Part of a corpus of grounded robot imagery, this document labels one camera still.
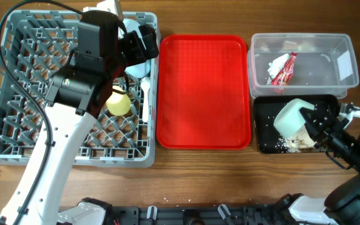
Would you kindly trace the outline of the white plastic spoon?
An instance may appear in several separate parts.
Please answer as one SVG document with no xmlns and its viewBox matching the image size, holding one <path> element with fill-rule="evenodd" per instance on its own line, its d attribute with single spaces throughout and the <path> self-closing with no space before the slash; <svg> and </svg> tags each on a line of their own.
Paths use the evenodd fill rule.
<svg viewBox="0 0 360 225">
<path fill-rule="evenodd" d="M 142 106 L 142 121 L 144 123 L 148 122 L 149 118 L 149 89 L 151 86 L 150 78 L 143 77 L 141 80 L 141 89 L 144 94 L 144 103 Z"/>
</svg>

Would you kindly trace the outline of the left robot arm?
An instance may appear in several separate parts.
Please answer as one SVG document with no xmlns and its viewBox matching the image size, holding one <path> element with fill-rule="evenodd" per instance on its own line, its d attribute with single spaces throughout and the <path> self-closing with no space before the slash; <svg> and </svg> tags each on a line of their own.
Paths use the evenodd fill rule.
<svg viewBox="0 0 360 225">
<path fill-rule="evenodd" d="M 43 124 L 22 179 L 0 224 L 58 224 L 63 189 L 81 144 L 129 66 L 159 54 L 148 25 L 128 31 L 114 13 L 83 12 L 77 48 L 49 80 Z"/>
</svg>

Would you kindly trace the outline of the white napkin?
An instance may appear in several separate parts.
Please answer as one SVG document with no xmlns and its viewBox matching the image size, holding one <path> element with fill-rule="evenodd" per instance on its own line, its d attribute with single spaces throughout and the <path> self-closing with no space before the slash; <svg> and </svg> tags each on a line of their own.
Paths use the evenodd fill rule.
<svg viewBox="0 0 360 225">
<path fill-rule="evenodd" d="M 283 54 L 282 56 L 277 57 L 272 62 L 269 63 L 269 69 L 267 70 L 269 73 L 269 77 L 267 79 L 267 85 L 271 84 L 271 81 L 276 78 L 279 74 L 280 70 L 284 67 L 285 63 L 289 59 L 289 54 Z"/>
</svg>

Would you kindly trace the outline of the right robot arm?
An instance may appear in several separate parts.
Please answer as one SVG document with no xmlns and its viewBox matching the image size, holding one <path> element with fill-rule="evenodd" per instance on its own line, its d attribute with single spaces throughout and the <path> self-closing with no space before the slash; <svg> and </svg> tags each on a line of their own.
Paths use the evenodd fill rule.
<svg viewBox="0 0 360 225">
<path fill-rule="evenodd" d="M 357 175 L 337 187 L 327 198 L 299 196 L 288 208 L 298 224 L 360 224 L 360 136 L 353 137 L 345 128 L 353 118 L 360 118 L 360 107 L 341 104 L 337 116 L 319 111 L 307 101 L 288 102 L 274 120 L 274 127 L 284 138 L 306 128 L 315 148 L 326 148 L 331 161 L 343 159 L 346 169 Z"/>
</svg>

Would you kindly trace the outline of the yellow plastic cup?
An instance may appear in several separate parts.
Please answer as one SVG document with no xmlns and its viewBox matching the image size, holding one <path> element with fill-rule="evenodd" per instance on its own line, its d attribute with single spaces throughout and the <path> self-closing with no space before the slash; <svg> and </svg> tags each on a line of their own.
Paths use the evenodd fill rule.
<svg viewBox="0 0 360 225">
<path fill-rule="evenodd" d="M 122 116 L 129 112 L 131 100 L 127 94 L 119 94 L 116 91 L 123 92 L 119 86 L 113 86 L 113 92 L 106 101 L 107 110 L 114 116 Z"/>
</svg>

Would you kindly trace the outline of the large light blue plate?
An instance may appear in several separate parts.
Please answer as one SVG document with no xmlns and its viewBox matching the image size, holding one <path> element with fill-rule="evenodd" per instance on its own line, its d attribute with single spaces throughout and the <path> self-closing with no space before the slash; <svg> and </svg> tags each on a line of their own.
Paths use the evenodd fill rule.
<svg viewBox="0 0 360 225">
<path fill-rule="evenodd" d="M 137 21 L 126 18 L 123 20 L 123 22 L 127 29 L 127 32 L 136 31 L 138 37 L 142 39 L 141 32 L 139 30 L 140 24 Z M 126 68 L 125 71 L 134 78 L 142 79 L 143 77 L 147 76 L 151 71 L 151 60 L 147 60 L 144 63 L 134 66 L 129 66 Z"/>
</svg>

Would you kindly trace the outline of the green bowl with food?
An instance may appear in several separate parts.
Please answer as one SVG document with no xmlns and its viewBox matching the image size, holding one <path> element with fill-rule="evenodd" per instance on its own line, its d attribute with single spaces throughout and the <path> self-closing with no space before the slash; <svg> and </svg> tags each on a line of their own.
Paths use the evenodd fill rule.
<svg viewBox="0 0 360 225">
<path fill-rule="evenodd" d="M 313 110 L 314 105 L 296 98 L 288 102 L 275 117 L 274 127 L 283 138 L 290 138 L 304 125 L 305 120 L 299 111 L 301 108 Z"/>
</svg>

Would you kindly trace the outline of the red snack wrapper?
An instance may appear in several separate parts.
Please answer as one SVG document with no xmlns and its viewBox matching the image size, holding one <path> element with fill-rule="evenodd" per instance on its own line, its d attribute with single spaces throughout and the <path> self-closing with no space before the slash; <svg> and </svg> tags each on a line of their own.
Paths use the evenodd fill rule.
<svg viewBox="0 0 360 225">
<path fill-rule="evenodd" d="M 279 74 L 274 80 L 271 81 L 271 86 L 287 86 L 294 74 L 294 63 L 298 56 L 297 53 L 292 52 L 290 57 L 285 63 L 284 67 L 280 70 Z"/>
</svg>

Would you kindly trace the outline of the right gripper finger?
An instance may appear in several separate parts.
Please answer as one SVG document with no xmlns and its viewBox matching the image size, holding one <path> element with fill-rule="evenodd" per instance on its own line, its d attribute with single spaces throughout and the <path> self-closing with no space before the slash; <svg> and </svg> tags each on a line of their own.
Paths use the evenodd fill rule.
<svg viewBox="0 0 360 225">
<path fill-rule="evenodd" d="M 324 133 L 325 130 L 325 120 L 327 119 L 327 115 L 324 112 L 317 111 L 314 109 L 308 109 L 306 107 L 302 107 L 299 110 L 302 118 L 305 120 L 305 128 L 309 137 L 313 141 L 323 141 L 326 138 Z"/>
<path fill-rule="evenodd" d="M 325 108 L 325 125 L 330 125 L 334 121 L 337 120 L 339 111 L 340 111 L 340 104 L 337 99 L 326 99 L 324 101 L 324 108 Z"/>
</svg>

